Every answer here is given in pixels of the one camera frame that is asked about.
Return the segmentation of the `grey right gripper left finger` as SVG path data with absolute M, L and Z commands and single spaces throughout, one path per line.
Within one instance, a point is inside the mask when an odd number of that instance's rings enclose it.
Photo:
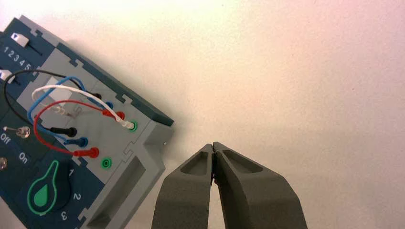
M 204 145 L 163 180 L 151 227 L 206 229 L 212 185 L 213 146 Z

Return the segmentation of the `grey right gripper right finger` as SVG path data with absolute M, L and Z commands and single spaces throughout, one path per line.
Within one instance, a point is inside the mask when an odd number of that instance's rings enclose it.
M 300 200 L 279 173 L 219 143 L 214 182 L 227 229 L 306 229 Z

